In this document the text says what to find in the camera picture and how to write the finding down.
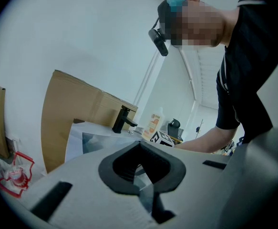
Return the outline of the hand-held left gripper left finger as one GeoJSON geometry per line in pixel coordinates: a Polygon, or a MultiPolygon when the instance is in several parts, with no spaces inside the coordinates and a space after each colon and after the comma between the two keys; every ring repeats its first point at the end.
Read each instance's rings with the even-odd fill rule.
{"type": "Polygon", "coordinates": [[[28,209],[39,217],[49,211],[62,195],[49,218],[59,229],[152,229],[151,201],[134,195],[121,195],[108,188],[99,176],[100,162],[116,149],[102,149],[76,157],[28,190],[28,209]]]}

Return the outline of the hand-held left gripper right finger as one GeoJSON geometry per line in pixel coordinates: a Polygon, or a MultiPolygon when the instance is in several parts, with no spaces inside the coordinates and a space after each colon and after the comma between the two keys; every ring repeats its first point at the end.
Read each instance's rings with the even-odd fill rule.
{"type": "Polygon", "coordinates": [[[175,216],[162,224],[148,219],[142,229],[217,229],[218,219],[225,200],[216,191],[223,170],[205,165],[206,160],[227,164],[228,156],[190,152],[164,147],[151,142],[142,142],[157,151],[163,151],[182,161],[186,173],[179,186],[168,193],[161,193],[160,199],[166,210],[175,216]]]}

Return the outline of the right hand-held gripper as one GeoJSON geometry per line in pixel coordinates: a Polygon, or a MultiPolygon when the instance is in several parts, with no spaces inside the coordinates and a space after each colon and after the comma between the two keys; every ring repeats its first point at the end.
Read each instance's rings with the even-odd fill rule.
{"type": "Polygon", "coordinates": [[[173,142],[171,137],[162,131],[156,131],[152,136],[152,138],[150,139],[150,141],[161,145],[169,146],[169,147],[175,146],[175,143],[173,142]]]}

